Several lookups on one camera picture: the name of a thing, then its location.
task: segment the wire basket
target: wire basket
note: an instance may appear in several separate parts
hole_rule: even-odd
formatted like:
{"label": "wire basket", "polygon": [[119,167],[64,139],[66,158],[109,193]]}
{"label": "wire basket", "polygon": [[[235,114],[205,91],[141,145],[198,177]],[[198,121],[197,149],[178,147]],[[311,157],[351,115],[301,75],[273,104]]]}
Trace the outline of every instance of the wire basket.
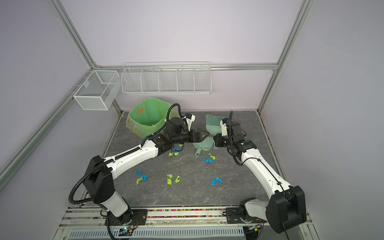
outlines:
{"label": "wire basket", "polygon": [[122,91],[126,94],[146,93],[211,93],[209,65],[194,67],[134,67],[121,73]]}
{"label": "wire basket", "polygon": [[93,70],[73,97],[84,110],[108,110],[120,90],[117,71]]}

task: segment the black mounting plate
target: black mounting plate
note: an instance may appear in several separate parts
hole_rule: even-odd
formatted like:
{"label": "black mounting plate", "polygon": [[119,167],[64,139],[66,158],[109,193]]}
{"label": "black mounting plate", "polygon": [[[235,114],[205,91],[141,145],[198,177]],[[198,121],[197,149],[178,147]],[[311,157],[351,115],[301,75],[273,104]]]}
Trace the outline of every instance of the black mounting plate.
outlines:
{"label": "black mounting plate", "polygon": [[[227,223],[240,223],[240,224],[244,224],[245,222],[243,222],[241,220],[240,217],[240,211],[239,211],[239,208],[238,207],[227,207],[225,209],[225,214],[224,214],[227,218]],[[257,217],[255,217],[250,223],[266,223],[265,220],[263,219],[259,219]]]}
{"label": "black mounting plate", "polygon": [[[132,222],[129,225],[136,226],[137,222],[139,222],[139,225],[145,225],[145,222],[147,220],[148,209],[132,209],[132,211],[133,211]],[[112,215],[112,217],[111,217],[111,215],[109,216],[109,225],[110,226],[121,226],[118,222],[113,220],[114,216]]]}

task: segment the robotic arm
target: robotic arm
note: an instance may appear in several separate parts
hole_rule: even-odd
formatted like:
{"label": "robotic arm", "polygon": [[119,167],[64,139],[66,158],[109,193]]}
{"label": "robotic arm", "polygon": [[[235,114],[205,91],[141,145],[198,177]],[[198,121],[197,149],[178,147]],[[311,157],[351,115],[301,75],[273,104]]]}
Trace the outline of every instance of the robotic arm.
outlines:
{"label": "robotic arm", "polygon": [[[169,119],[169,113],[175,106],[179,107],[181,118]],[[179,104],[172,105],[168,110],[163,127],[145,137],[140,145],[104,159],[100,156],[92,158],[86,174],[72,189],[68,197],[69,202],[80,204],[93,201],[112,213],[114,222],[129,225],[133,218],[132,209],[116,192],[113,180],[140,162],[171,150],[173,144],[202,142],[209,136],[209,132],[202,129],[190,129],[194,120],[195,116],[192,114],[181,114]],[[292,187],[283,180],[264,160],[255,144],[244,139],[240,124],[232,122],[232,112],[228,119],[223,119],[221,126],[222,134],[214,136],[215,145],[226,147],[238,165],[249,167],[263,185],[270,199],[269,202],[255,198],[242,201],[239,211],[244,222],[252,222],[256,218],[268,220],[277,233],[305,222],[305,199],[301,188]],[[76,201],[73,196],[81,184],[84,184],[91,198]]]}

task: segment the plastic trash bag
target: plastic trash bag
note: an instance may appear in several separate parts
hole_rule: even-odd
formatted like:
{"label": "plastic trash bag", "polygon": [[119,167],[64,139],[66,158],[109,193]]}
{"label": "plastic trash bag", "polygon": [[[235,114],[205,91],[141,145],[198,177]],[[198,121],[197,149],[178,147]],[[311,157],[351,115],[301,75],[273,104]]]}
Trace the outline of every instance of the plastic trash bag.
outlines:
{"label": "plastic trash bag", "polygon": [[[164,125],[171,105],[156,98],[148,98],[128,113],[125,126],[134,134],[144,138]],[[169,114],[169,119],[175,117],[180,117],[177,107],[174,107]]]}

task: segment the gray marble tabletop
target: gray marble tabletop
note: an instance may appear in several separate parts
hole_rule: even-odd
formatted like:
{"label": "gray marble tabletop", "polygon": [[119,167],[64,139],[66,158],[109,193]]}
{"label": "gray marble tabletop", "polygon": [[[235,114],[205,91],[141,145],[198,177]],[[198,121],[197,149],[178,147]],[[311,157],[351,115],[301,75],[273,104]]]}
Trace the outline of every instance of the gray marble tabletop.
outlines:
{"label": "gray marble tabletop", "polygon": [[[229,116],[229,112],[191,112],[196,116],[192,128],[205,129],[205,115]],[[139,145],[142,139],[125,127],[128,113],[125,112],[111,141],[107,156],[115,155]],[[239,122],[247,132],[246,139],[252,140],[265,160],[276,170],[257,113],[236,111],[232,121]],[[117,192],[131,207],[150,206],[199,206],[199,205],[238,205],[240,201],[256,197],[268,201],[260,182],[251,170],[238,166],[225,148],[209,152],[216,157],[213,163],[204,162],[208,153],[202,151],[195,157],[196,148],[186,143],[178,156],[168,153],[148,159],[127,170],[114,180]],[[135,171],[141,170],[148,179],[136,185],[139,178]],[[172,174],[172,185],[167,184],[167,174]],[[174,180],[180,176],[181,181]],[[211,179],[220,177],[223,182],[211,185]]]}

